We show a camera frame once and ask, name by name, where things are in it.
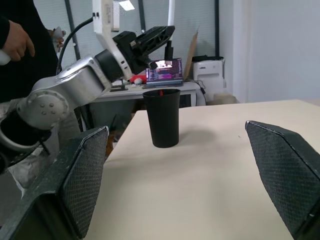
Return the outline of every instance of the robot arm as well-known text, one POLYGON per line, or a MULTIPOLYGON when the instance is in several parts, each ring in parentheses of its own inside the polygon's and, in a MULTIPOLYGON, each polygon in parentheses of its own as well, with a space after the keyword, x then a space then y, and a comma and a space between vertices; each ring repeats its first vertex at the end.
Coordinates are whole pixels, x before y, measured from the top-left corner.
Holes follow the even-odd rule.
POLYGON ((93 0, 94 30, 106 49, 80 59, 57 76, 39 80, 29 96, 0 121, 0 173, 32 153, 50 137, 55 124, 98 98, 112 82, 157 67, 148 55, 170 40, 175 27, 153 27, 138 37, 124 31, 112 39, 110 31, 117 28, 117 21, 110 20, 114 7, 112 0, 93 0))

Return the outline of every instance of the table surface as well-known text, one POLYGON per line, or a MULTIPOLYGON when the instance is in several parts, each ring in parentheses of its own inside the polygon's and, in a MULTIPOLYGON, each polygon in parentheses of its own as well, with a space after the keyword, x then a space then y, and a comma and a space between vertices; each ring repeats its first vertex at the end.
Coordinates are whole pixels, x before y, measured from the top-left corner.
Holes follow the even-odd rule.
MULTIPOLYGON (((114 97, 119 97, 119 96, 130 96, 130 95, 142 95, 144 92, 148 92, 151 90, 156 90, 159 88, 148 88, 148 89, 143 89, 142 85, 141 86, 136 86, 133 87, 132 85, 126 85, 126 88, 128 90, 126 91, 114 91, 114 92, 109 92, 107 91, 105 94, 101 95, 99 99, 103 98, 114 98, 114 97)), ((194 91, 197 89, 200 89, 199 85, 196 84, 195 82, 184 82, 183 86, 174 86, 174 87, 166 87, 165 89, 180 89, 180 91, 194 91)))
POLYGON ((292 240, 245 131, 254 120, 298 132, 320 152, 320 108, 299 100, 179 112, 179 144, 152 145, 139 111, 104 165, 86 240, 292 240))

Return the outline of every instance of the black plastic cup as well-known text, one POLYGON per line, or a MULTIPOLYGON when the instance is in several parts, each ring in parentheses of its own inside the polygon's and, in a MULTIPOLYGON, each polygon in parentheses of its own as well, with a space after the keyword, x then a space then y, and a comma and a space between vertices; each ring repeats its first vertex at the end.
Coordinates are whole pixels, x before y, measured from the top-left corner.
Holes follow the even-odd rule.
POLYGON ((152 143, 170 148, 179 142, 180 90, 160 89, 143 94, 148 113, 152 143))

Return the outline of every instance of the screen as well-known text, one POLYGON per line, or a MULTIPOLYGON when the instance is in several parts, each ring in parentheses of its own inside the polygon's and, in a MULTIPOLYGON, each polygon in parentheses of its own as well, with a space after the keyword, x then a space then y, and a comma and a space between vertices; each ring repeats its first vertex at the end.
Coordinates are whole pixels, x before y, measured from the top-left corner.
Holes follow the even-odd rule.
POLYGON ((181 80, 182 79, 182 60, 181 58, 174 58, 172 64, 166 63, 165 60, 158 60, 156 69, 146 70, 147 82, 162 82, 167 80, 181 80))

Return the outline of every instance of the red object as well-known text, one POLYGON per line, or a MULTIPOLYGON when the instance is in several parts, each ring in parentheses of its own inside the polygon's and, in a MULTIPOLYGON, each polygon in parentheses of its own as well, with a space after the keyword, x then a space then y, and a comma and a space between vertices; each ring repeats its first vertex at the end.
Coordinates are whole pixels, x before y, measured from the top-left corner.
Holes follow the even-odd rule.
POLYGON ((130 79, 130 82, 132 84, 134 84, 136 79, 141 79, 143 84, 145 84, 147 82, 147 76, 146 75, 135 75, 130 79))

